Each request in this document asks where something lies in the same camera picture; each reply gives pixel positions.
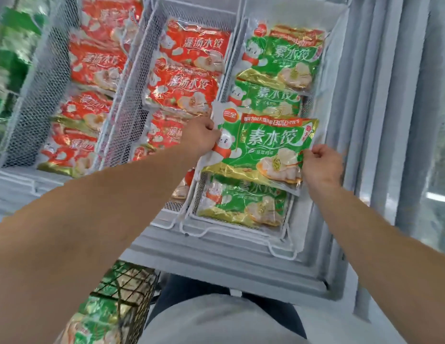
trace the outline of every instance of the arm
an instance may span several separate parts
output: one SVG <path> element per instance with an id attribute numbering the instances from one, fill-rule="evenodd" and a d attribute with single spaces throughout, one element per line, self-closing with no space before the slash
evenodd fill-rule
<path id="1" fill-rule="evenodd" d="M 304 178 L 329 230 L 409 344 L 445 343 L 445 255 L 402 235 L 340 186 L 342 158 L 325 145 L 304 155 Z"/>
<path id="2" fill-rule="evenodd" d="M 67 182 L 0 223 L 0 343 L 52 343 L 104 273 L 219 138 L 209 118 L 178 146 Z"/>

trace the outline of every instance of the dark pants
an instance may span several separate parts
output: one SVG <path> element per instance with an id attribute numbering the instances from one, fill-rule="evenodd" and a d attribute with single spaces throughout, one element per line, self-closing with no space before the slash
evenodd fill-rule
<path id="1" fill-rule="evenodd" d="M 148 325 L 153 318 L 163 312 L 165 309 L 190 300 L 195 297 L 211 294 L 230 295 L 228 288 L 218 285 L 212 285 L 203 281 L 180 277 L 171 274 L 154 309 L 148 319 Z M 276 322 L 283 327 L 293 331 L 301 337 L 307 339 L 306 332 L 300 321 L 299 315 L 291 304 L 283 303 L 269 298 L 255 296 L 251 294 L 242 294 L 253 303 L 257 304 L 262 310 L 268 313 Z"/>

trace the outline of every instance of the left hand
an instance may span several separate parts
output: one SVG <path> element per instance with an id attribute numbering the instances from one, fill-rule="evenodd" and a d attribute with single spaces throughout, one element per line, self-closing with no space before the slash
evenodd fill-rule
<path id="1" fill-rule="evenodd" d="M 181 146 L 191 153 L 191 156 L 200 158 L 210 151 L 221 136 L 219 129 L 209 117 L 196 117 L 191 119 L 183 129 Z"/>

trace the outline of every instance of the right hand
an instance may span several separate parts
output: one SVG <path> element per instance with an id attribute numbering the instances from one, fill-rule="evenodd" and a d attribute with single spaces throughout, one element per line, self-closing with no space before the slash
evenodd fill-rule
<path id="1" fill-rule="evenodd" d="M 323 144 L 315 145 L 311 150 L 304 150 L 302 174 L 312 191 L 321 186 L 340 187 L 343 172 L 342 156 L 336 150 Z"/>
<path id="2" fill-rule="evenodd" d="M 221 131 L 209 117 L 195 117 L 184 127 L 180 145 L 198 160 L 213 148 L 220 136 Z"/>

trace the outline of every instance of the white wire basket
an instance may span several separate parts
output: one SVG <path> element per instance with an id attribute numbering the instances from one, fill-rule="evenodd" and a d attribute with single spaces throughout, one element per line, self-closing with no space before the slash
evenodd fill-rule
<path id="1" fill-rule="evenodd" d="M 313 84 L 313 90 L 307 93 L 308 97 L 301 112 L 303 118 L 318 118 L 320 120 L 314 142 L 323 143 L 341 60 L 350 2 L 351 0 L 246 0 L 239 33 L 228 66 L 228 72 L 231 74 L 227 74 L 225 77 L 220 101 L 227 101 L 230 88 L 235 81 L 236 72 L 232 72 L 232 70 L 242 54 L 245 33 L 250 19 L 325 30 L 327 38 L 322 62 Z M 275 234 L 266 234 L 265 231 L 197 216 L 206 176 L 198 171 L 195 173 L 195 178 L 198 181 L 194 197 L 185 218 L 179 224 L 182 233 L 204 237 L 209 232 L 213 232 L 237 237 L 267 246 L 275 257 L 300 260 L 300 253 L 304 249 L 305 242 L 313 234 L 312 230 L 308 230 L 313 203 L 307 190 L 302 191 L 300 197 L 296 197 L 289 203 L 285 222 L 280 227 L 280 234 L 275 237 Z"/>
<path id="2" fill-rule="evenodd" d="M 71 179 L 68 176 L 36 170 L 34 165 L 40 147 L 49 134 L 49 117 L 54 114 L 70 84 L 69 33 L 79 28 L 80 12 L 77 0 L 55 0 L 49 24 L 35 52 L 33 64 L 0 145 L 0 179 L 28 185 L 30 193 L 35 196 L 40 196 Z M 95 159 L 89 172 L 99 169 L 106 144 L 105 135 L 114 125 L 119 101 L 124 94 L 140 39 L 151 14 L 151 0 L 144 0 L 139 31 L 130 47 L 113 105 L 95 146 L 99 157 Z"/>
<path id="3" fill-rule="evenodd" d="M 152 108 L 146 109 L 143 105 L 142 92 L 148 81 L 151 60 L 159 47 L 159 39 L 167 21 L 170 18 L 177 18 L 203 26 L 230 31 L 232 34 L 237 32 L 239 19 L 237 12 L 200 6 L 200 0 L 194 1 L 195 4 L 178 0 L 156 0 L 150 21 L 141 39 L 141 44 L 132 67 L 132 74 L 128 78 L 119 104 L 119 113 L 115 116 L 111 131 L 105 136 L 107 141 L 102 153 L 100 169 L 127 162 L 130 147 L 141 137 L 147 115 L 153 110 Z M 241 0 L 234 1 L 237 5 L 241 5 Z M 232 50 L 231 42 L 233 40 L 229 42 L 231 49 L 229 50 L 228 57 L 230 57 Z M 166 203 L 151 224 L 163 229 L 171 229 L 178 218 L 184 217 L 194 188 L 195 179 L 192 181 L 185 203 Z"/>

